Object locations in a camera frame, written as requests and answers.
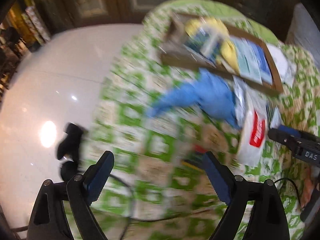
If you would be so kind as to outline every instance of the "red object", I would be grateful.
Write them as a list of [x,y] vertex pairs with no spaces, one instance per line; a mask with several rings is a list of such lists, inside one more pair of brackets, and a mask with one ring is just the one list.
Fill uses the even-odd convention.
[[206,153],[207,150],[201,147],[200,145],[195,145],[194,146],[194,151],[199,152],[199,153]]
[[253,129],[250,138],[250,145],[259,148],[261,146],[262,140],[264,138],[265,132],[265,119],[259,119],[257,112],[254,111],[254,122],[253,122]]

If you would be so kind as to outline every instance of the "yellow cloth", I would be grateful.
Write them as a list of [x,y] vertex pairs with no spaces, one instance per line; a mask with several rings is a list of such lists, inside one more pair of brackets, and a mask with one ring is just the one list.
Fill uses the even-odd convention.
[[221,56],[225,61],[232,67],[232,69],[239,74],[238,58],[236,53],[236,48],[233,42],[229,39],[225,40],[221,46],[220,50]]
[[213,17],[210,18],[204,18],[203,20],[200,19],[191,19],[188,20],[185,24],[185,30],[187,34],[192,37],[195,35],[200,28],[201,25],[206,24],[206,25],[211,25],[212,27],[216,28],[218,31],[220,31],[223,35],[229,36],[229,31],[227,27],[223,24],[223,22],[218,19],[216,20]]
[[[185,30],[187,34],[192,37],[194,36],[201,25],[206,24],[217,29],[221,34],[229,37],[229,31],[227,27],[223,24],[223,22],[218,19],[216,20],[214,17],[208,17],[201,19],[191,19],[188,20],[185,24]],[[237,60],[236,48],[233,42],[229,39],[225,39],[221,46],[221,56],[225,59],[225,61],[230,65],[230,67],[239,74],[239,65]]]

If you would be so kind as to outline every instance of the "screw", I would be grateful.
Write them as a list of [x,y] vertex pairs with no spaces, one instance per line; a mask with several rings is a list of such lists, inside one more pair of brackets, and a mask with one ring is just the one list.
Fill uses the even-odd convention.
[[236,175],[236,176],[235,176],[235,180],[236,180],[236,181],[243,181],[243,177],[240,176],[240,175]]
[[273,185],[273,181],[272,181],[271,179],[267,179],[267,184],[268,184],[269,186],[272,186],[272,185]]
[[46,179],[44,182],[43,182],[43,185],[45,185],[45,186],[48,186],[48,185],[50,185],[51,184],[51,180],[49,180],[49,179]]
[[82,179],[82,175],[81,174],[77,174],[74,178],[75,181],[79,181]]

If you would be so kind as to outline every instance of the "white tile floor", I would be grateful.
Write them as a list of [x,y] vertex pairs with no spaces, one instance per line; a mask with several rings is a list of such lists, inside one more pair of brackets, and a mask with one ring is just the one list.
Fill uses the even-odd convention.
[[28,224],[45,179],[61,181],[55,147],[65,124],[89,127],[112,58],[141,29],[100,25],[60,33],[21,62],[0,110],[0,204],[11,227]]

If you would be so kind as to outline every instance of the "patterned bedspread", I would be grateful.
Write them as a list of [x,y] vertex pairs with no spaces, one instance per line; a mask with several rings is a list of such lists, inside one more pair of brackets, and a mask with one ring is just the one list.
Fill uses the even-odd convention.
[[[219,223],[226,205],[219,201],[205,173],[181,165],[181,159],[195,144],[212,150],[234,174],[250,181],[264,182],[281,177],[293,179],[302,193],[306,164],[292,159],[285,147],[267,140],[258,167],[239,164],[236,152],[240,132],[226,122],[211,122],[196,106],[175,108],[160,118],[147,119],[144,112],[159,95],[185,80],[197,78],[190,70],[162,65],[157,46],[168,29],[171,11],[220,17],[223,21],[277,44],[270,30],[247,20],[237,10],[209,0],[173,0],[151,11],[143,21],[144,30],[125,44],[105,77],[100,104],[82,144],[86,165],[95,163],[105,150],[115,155],[113,174],[132,185],[137,220],[127,239],[208,239]],[[281,45],[284,54],[297,64],[292,88],[273,98],[285,125],[318,135],[320,114],[319,75],[307,51]],[[277,185],[287,215],[291,239],[304,229],[293,186]],[[109,178],[92,210],[108,239],[117,239],[129,214],[130,192]],[[253,206],[249,202],[236,239],[241,239]],[[176,218],[159,222],[143,222]],[[80,238],[69,219],[75,238]]]

